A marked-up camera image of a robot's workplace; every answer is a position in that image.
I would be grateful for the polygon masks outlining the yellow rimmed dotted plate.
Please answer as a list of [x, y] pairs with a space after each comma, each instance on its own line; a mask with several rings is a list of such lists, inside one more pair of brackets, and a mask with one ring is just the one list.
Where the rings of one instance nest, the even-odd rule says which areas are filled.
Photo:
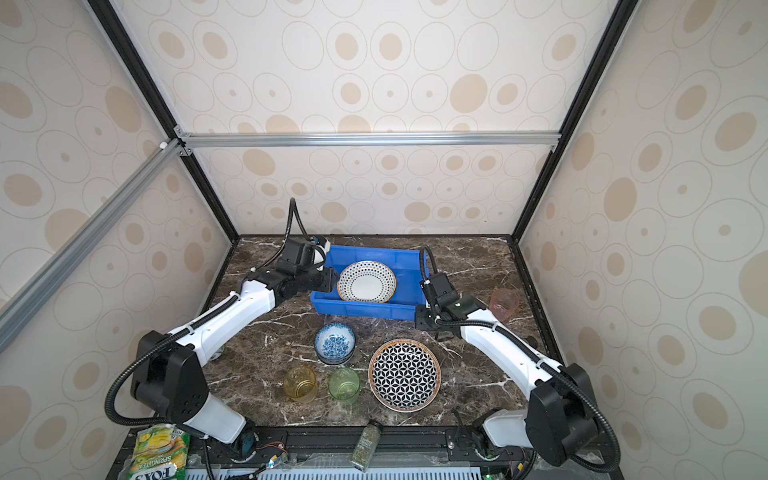
[[336, 290], [347, 302], [386, 303], [396, 292], [397, 279], [392, 269], [381, 262], [364, 260], [347, 266], [340, 274]]

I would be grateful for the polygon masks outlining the orange rimmed geometric plate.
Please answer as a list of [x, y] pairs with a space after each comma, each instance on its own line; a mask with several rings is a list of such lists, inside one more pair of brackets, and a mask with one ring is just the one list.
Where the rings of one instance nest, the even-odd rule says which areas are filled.
[[375, 398], [390, 410], [412, 413], [426, 408], [441, 386], [441, 369], [433, 352], [412, 339], [381, 345], [372, 355], [368, 382]]

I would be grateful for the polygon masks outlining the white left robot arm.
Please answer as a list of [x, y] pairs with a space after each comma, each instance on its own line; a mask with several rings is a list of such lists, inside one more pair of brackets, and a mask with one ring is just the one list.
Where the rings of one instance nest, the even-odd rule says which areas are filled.
[[158, 415], [156, 421], [217, 441], [234, 458], [255, 450], [255, 426], [215, 397], [203, 367], [246, 326], [299, 293], [330, 292], [335, 270], [326, 264], [331, 242], [323, 236], [290, 237], [269, 264], [251, 269], [240, 290], [167, 334], [145, 335], [131, 374], [131, 396]]

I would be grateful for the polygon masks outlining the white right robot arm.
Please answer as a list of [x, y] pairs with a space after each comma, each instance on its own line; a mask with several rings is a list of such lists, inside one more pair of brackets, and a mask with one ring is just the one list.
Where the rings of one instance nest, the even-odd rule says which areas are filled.
[[560, 466], [605, 431], [589, 376], [538, 352], [497, 320], [483, 302], [461, 294], [444, 273], [422, 279], [426, 305], [416, 315], [420, 330], [449, 331], [475, 346], [525, 395], [522, 410], [495, 409], [477, 419], [472, 434], [483, 455], [506, 447], [534, 450]]

